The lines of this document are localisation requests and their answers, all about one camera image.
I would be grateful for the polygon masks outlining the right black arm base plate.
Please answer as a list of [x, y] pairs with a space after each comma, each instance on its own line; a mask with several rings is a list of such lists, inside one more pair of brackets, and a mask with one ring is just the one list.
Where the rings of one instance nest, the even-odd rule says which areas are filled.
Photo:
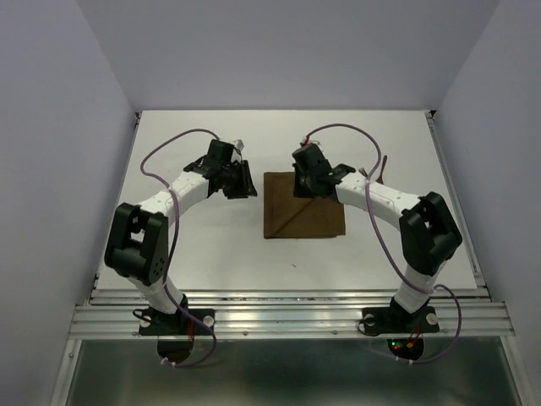
[[364, 308], [357, 329], [364, 335], [377, 337], [381, 334], [409, 334], [417, 330], [421, 333], [437, 333], [440, 326], [432, 306], [425, 306], [412, 314], [389, 306]]

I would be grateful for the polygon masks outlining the brown cloth napkin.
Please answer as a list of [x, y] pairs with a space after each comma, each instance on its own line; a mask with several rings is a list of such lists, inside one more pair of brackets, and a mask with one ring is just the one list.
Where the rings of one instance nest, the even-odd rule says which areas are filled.
[[331, 239], [346, 234], [344, 206], [293, 195], [294, 173], [264, 173], [265, 239]]

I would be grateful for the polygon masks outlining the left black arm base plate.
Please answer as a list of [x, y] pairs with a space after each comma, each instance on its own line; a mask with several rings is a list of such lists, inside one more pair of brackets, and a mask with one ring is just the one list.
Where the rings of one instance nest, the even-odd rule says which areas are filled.
[[211, 335], [210, 329], [204, 319], [209, 316], [215, 317], [213, 309], [192, 309], [190, 315], [198, 322], [192, 321], [179, 310], [175, 314], [164, 314], [147, 307], [135, 309], [132, 315], [139, 321], [139, 335], [144, 337], [172, 337], [172, 336], [207, 336]]

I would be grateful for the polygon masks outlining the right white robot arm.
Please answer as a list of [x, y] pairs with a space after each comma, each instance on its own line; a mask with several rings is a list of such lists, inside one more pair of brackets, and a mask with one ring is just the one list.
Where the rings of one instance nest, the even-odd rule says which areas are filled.
[[366, 211], [386, 255], [390, 251], [376, 221], [380, 219], [399, 232], [407, 269], [399, 273], [402, 283], [391, 301], [389, 320], [399, 330], [415, 325], [440, 270], [462, 244], [445, 199], [435, 192], [418, 196], [395, 190], [345, 164], [332, 167], [313, 143], [295, 150], [292, 158], [295, 196], [329, 198]]

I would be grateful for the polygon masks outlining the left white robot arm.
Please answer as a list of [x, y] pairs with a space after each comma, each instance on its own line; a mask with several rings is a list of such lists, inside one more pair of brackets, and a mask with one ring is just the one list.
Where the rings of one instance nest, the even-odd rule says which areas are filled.
[[150, 198], [122, 203], [112, 219], [105, 265], [129, 280], [160, 312], [159, 323], [170, 333], [188, 324], [179, 307], [184, 295], [167, 275], [170, 265], [169, 229], [189, 208], [221, 191], [229, 200], [255, 197], [257, 191], [242, 158], [241, 140], [212, 140], [205, 155], [187, 165], [172, 183]]

